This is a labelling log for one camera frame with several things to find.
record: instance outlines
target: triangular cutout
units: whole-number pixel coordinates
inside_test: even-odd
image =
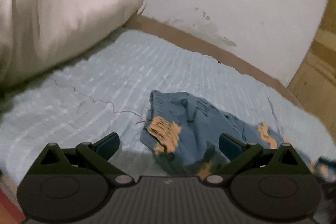
[[[41,164],[42,165],[44,165],[44,164],[55,164],[57,162],[59,162],[59,159],[58,159],[57,155],[53,151],[49,150],[47,152],[47,154],[45,155],[45,157],[43,158]]]
[[[285,154],[282,157],[281,162],[283,164],[297,165],[297,161],[295,160],[293,154],[289,150],[285,152]]]

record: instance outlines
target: brown wooden edge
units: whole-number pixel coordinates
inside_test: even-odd
[[[211,56],[220,63],[235,68],[239,73],[250,75],[256,80],[275,89],[279,94],[282,95],[282,97],[286,98],[294,105],[302,108],[296,98],[278,80],[270,77],[251,64],[236,57],[234,54],[211,45],[191,34],[185,33],[174,27],[144,16],[133,16],[126,22],[124,26],[129,29],[135,29],[145,33],[153,34],[183,49]]]

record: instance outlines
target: beige pillow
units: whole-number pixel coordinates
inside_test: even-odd
[[[86,51],[144,7],[144,0],[0,0],[0,88]]]

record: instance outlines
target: blue garment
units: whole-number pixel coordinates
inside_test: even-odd
[[[147,130],[155,117],[181,127],[175,151],[155,154],[158,164],[170,175],[196,174],[204,162],[210,161],[212,173],[228,163],[230,157],[219,150],[218,141],[222,133],[228,133],[242,143],[257,142],[264,148],[271,148],[263,140],[258,125],[249,125],[187,92],[161,93],[154,90],[150,102],[151,108],[140,136],[140,141],[150,150],[154,151],[158,145],[158,139]],[[268,135],[276,141],[277,148],[284,143],[283,138],[270,128]],[[299,154],[309,165],[309,158]]]

